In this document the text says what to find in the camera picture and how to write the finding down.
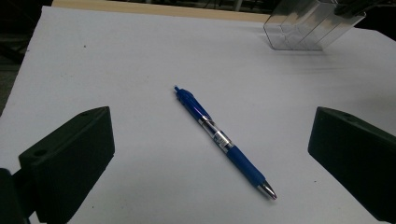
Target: pen tip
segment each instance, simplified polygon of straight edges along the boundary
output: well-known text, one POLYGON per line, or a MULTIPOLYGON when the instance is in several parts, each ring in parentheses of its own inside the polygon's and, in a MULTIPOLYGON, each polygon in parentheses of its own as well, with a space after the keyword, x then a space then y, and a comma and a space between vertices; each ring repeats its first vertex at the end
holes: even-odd
POLYGON ((262 182, 262 184, 260 184, 258 188, 261 192, 265 192, 266 194, 268 194, 272 199, 275 200, 277 198, 274 190, 271 188, 271 185, 268 184, 266 180, 264 180, 264 182, 262 182))

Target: blue rubber grip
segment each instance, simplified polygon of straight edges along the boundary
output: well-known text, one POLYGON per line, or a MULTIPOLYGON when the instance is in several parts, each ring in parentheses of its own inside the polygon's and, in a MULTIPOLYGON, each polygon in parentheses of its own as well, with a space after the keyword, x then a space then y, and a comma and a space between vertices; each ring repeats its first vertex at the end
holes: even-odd
POLYGON ((239 150, 237 146, 234 146, 228 150, 226 155, 254 187, 257 187, 262 184, 262 182, 264 182, 264 175, 260 173, 256 167, 254 167, 254 165, 241 152, 241 150, 239 150))

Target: white paper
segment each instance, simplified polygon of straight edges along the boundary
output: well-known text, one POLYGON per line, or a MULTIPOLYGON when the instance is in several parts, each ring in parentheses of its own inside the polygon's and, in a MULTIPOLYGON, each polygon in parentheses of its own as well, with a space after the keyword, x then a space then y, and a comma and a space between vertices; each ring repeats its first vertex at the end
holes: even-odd
POLYGON ((115 157, 70 223, 376 223, 307 146, 320 105, 396 134, 394 52, 358 29, 321 52, 274 51, 258 22, 44 7, 0 118, 0 164, 17 172, 28 147, 109 105, 115 157), (276 201, 233 167, 176 84, 264 173, 276 201))

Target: clear plastic container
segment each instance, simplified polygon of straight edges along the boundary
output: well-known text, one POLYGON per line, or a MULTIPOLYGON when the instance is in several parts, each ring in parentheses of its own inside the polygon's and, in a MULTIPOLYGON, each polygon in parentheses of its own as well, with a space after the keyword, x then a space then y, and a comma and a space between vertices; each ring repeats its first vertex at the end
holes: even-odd
POLYGON ((283 0, 264 24, 273 49, 322 50, 365 13, 350 18, 334 14, 335 0, 283 0))

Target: blue pen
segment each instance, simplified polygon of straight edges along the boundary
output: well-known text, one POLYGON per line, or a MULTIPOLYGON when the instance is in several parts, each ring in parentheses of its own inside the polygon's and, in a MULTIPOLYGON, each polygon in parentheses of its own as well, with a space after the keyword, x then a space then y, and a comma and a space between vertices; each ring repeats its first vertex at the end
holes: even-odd
POLYGON ((204 108, 195 100, 194 96, 186 90, 179 89, 175 86, 177 99, 186 107, 192 116, 201 124, 201 126, 209 133, 215 143, 223 150, 227 157, 233 164, 244 174, 247 180, 261 192, 267 193, 274 200, 276 194, 271 186, 265 180, 265 177, 248 158, 233 144, 230 138, 219 129, 209 114, 204 108))

